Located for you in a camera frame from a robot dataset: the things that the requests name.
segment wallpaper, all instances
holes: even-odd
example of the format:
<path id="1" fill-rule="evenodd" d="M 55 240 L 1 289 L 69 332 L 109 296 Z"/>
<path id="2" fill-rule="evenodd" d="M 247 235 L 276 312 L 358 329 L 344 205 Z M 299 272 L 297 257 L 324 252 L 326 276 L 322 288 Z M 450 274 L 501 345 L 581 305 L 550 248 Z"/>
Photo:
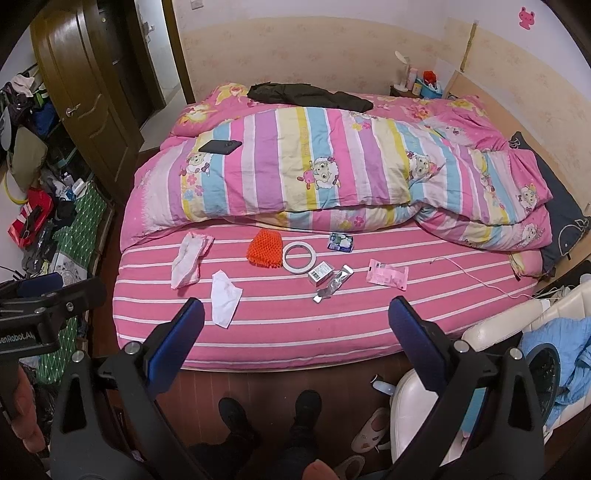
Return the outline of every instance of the wallpaper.
<path id="1" fill-rule="evenodd" d="M 388 94 L 399 50 L 432 69 L 439 40 L 394 25 L 333 17 L 240 20 L 180 31 L 197 101 L 236 82 L 312 83 L 329 90 Z"/>
<path id="2" fill-rule="evenodd" d="M 462 61 L 471 24 L 448 18 L 440 57 Z M 591 102 L 562 75 L 514 43 L 478 28 L 466 76 L 508 98 L 536 139 L 558 160 L 582 208 L 591 202 Z"/>

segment white chair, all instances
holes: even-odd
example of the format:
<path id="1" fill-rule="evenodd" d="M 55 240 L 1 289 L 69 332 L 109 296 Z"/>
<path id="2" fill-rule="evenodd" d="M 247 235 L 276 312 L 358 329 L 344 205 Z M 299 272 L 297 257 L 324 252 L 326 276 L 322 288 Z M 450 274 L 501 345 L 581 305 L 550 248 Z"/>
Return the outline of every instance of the white chair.
<path id="1" fill-rule="evenodd" d="M 537 330 L 558 317 L 583 319 L 591 316 L 591 282 L 584 283 L 565 298 L 544 311 L 540 300 L 529 300 L 503 313 L 483 320 L 462 335 L 474 350 L 481 351 L 510 338 L 516 333 Z M 390 414 L 390 441 L 392 461 L 395 462 L 427 418 L 435 405 L 437 395 L 425 390 L 414 370 L 408 372 L 397 385 Z M 591 404 L 591 391 L 585 398 L 566 407 L 550 429 L 544 427 L 544 441 L 552 431 L 573 418 Z M 466 439 L 458 432 L 443 463 L 451 462 L 462 454 Z"/>

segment shoe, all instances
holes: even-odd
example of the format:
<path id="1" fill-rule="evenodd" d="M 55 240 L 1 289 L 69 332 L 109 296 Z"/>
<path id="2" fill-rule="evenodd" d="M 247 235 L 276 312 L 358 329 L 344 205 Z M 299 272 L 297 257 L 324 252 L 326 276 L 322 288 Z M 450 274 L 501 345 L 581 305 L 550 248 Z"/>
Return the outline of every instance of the shoe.
<path id="1" fill-rule="evenodd" d="M 231 433 L 251 442 L 253 448 L 257 448 L 261 444 L 260 434 L 252 428 L 244 408 L 236 400 L 223 397 L 218 402 L 217 409 Z"/>
<path id="2" fill-rule="evenodd" d="M 294 427 L 314 429 L 322 411 L 322 398 L 315 390 L 304 390 L 295 401 Z"/>

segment bed frame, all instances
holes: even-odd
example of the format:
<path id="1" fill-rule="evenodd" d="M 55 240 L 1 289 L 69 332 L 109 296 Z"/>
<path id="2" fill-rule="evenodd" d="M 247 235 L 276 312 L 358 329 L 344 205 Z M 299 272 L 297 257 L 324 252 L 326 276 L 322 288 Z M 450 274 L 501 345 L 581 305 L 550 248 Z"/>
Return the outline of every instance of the bed frame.
<path id="1" fill-rule="evenodd" d="M 569 181 L 565 178 L 564 173 L 560 169 L 560 164 L 528 131 L 527 129 L 511 115 L 497 100 L 490 94 L 485 92 L 478 85 L 469 80 L 465 75 L 456 72 L 447 89 L 449 93 L 457 97 L 466 95 L 478 95 L 485 104 L 486 113 L 491 119 L 492 123 L 501 131 L 503 136 L 507 139 L 511 138 L 517 131 L 521 131 L 526 142 L 536 150 L 554 171 L 558 179 L 566 186 L 567 190 L 572 191 Z M 591 255 L 591 235 L 585 235 L 579 243 L 577 243 L 570 251 L 570 257 L 563 257 L 556 265 L 556 274 L 549 280 L 540 281 L 536 287 L 539 291 L 547 287 L 555 279 L 562 277 L 571 269 L 576 267 Z"/>

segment blue cloth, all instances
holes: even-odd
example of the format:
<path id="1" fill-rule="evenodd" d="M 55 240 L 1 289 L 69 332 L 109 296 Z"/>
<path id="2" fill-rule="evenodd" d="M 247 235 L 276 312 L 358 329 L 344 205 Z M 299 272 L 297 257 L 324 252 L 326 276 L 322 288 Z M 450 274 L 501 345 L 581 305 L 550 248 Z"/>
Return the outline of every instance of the blue cloth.
<path id="1" fill-rule="evenodd" d="M 40 138 L 45 138 L 58 120 L 56 108 L 50 100 L 45 102 L 41 110 L 33 112 L 33 123 Z"/>
<path id="2" fill-rule="evenodd" d="M 470 405 L 468 405 L 466 416 L 464 417 L 464 421 L 462 422 L 461 430 L 463 432 L 472 433 L 474 425 L 476 425 L 476 421 L 478 420 L 480 408 L 482 408 L 482 404 L 484 403 L 485 393 L 486 388 L 477 388 L 474 390 L 472 400 L 470 401 Z"/>
<path id="3" fill-rule="evenodd" d="M 560 357 L 560 386 L 546 422 L 551 427 L 567 405 L 577 403 L 591 387 L 591 317 L 583 320 L 557 318 L 533 332 L 523 334 L 519 348 L 524 355 L 541 343 L 551 343 Z"/>

